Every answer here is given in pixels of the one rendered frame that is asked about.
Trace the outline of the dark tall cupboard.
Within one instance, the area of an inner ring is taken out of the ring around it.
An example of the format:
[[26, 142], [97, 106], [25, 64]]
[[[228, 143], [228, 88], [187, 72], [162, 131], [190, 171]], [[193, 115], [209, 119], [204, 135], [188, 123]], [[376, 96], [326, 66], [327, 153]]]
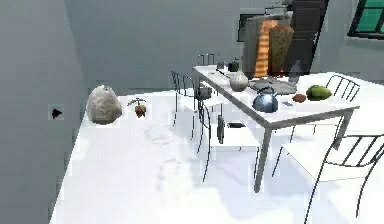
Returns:
[[319, 41], [329, 0], [293, 0], [291, 27], [294, 30], [286, 56], [290, 70], [299, 61], [300, 75], [308, 75]]

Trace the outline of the grey lumpy sack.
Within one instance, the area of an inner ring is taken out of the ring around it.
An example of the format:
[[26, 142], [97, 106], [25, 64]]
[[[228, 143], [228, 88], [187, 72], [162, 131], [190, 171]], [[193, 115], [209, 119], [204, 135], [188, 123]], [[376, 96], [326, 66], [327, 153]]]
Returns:
[[107, 125], [122, 115], [122, 105], [111, 87], [100, 85], [88, 97], [86, 114], [91, 122]]

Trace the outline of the white dining table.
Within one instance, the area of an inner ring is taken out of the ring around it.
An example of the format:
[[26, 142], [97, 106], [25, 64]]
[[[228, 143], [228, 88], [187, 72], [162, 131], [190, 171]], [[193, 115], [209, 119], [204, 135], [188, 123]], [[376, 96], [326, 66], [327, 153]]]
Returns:
[[229, 85], [229, 79], [216, 70], [215, 65], [195, 66], [193, 75], [197, 81], [203, 80], [211, 85], [219, 94], [223, 95], [233, 105], [237, 106], [246, 115], [264, 128], [264, 136], [260, 156], [258, 159], [257, 172], [254, 179], [254, 192], [259, 193], [261, 182], [268, 155], [271, 134], [278, 130], [295, 125], [308, 124], [334, 117], [342, 117], [342, 123], [337, 137], [342, 137], [348, 127], [352, 114], [359, 108], [356, 103], [330, 97], [325, 101], [304, 102], [285, 106], [281, 103], [283, 96], [278, 96], [278, 110], [274, 113], [256, 111], [252, 107], [257, 93], [247, 87], [244, 91], [236, 93]]

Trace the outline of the green round fruit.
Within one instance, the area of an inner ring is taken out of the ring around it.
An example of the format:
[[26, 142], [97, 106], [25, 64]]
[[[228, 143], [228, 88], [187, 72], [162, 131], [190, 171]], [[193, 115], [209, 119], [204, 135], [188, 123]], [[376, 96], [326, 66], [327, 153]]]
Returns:
[[329, 98], [332, 92], [324, 86], [312, 85], [306, 91], [307, 99], [310, 101], [321, 101]]

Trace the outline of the green window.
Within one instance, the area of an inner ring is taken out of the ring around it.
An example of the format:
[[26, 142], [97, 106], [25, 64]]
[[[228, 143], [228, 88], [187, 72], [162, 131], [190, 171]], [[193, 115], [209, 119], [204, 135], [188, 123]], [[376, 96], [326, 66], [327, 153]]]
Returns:
[[384, 40], [384, 0], [358, 0], [347, 36]]

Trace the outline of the grey flat tray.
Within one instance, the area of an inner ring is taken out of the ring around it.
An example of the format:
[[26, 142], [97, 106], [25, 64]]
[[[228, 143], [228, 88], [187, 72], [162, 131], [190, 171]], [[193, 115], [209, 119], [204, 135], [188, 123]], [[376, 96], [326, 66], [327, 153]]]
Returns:
[[276, 93], [277, 95], [294, 94], [297, 91], [297, 86], [288, 81], [276, 78], [258, 78], [249, 81], [248, 86], [262, 93]]

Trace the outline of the clear glass bottle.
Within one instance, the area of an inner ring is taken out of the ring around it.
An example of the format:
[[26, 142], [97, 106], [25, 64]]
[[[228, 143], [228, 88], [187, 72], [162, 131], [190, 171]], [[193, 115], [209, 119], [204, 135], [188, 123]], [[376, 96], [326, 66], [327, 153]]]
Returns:
[[302, 73], [301, 63], [299, 60], [296, 60], [295, 64], [292, 66], [289, 72], [288, 82], [292, 85], [296, 85], [299, 81], [301, 73]]

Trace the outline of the grey round pot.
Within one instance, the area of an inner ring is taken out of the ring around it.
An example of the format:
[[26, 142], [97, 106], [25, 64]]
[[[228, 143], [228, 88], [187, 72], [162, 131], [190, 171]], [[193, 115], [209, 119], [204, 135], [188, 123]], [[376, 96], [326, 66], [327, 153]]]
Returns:
[[243, 71], [238, 70], [230, 77], [229, 84], [233, 91], [242, 92], [248, 86], [248, 78], [245, 76]]

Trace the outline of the small red potted plant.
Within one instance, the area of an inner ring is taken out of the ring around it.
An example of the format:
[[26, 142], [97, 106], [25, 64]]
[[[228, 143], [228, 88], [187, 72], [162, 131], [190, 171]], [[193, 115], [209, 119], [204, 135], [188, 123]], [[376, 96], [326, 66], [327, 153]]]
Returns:
[[138, 118], [144, 117], [146, 114], [146, 106], [144, 105], [144, 102], [145, 100], [142, 98], [135, 98], [128, 103], [128, 106], [131, 106], [132, 104], [136, 103], [134, 111]]

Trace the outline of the blue kettle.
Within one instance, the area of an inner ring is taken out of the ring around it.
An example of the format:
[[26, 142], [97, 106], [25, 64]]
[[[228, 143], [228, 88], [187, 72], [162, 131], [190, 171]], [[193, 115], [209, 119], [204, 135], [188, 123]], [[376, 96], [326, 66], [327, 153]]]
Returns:
[[252, 107], [259, 112], [274, 113], [278, 110], [277, 93], [270, 87], [264, 87], [257, 91]]

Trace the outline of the black framed picture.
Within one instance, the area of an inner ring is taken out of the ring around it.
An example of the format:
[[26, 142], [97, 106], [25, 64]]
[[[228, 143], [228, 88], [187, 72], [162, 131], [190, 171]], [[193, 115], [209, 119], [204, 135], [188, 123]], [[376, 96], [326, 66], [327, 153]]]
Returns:
[[240, 14], [238, 20], [237, 41], [243, 42], [245, 39], [246, 21], [248, 18], [253, 18], [254, 14]]

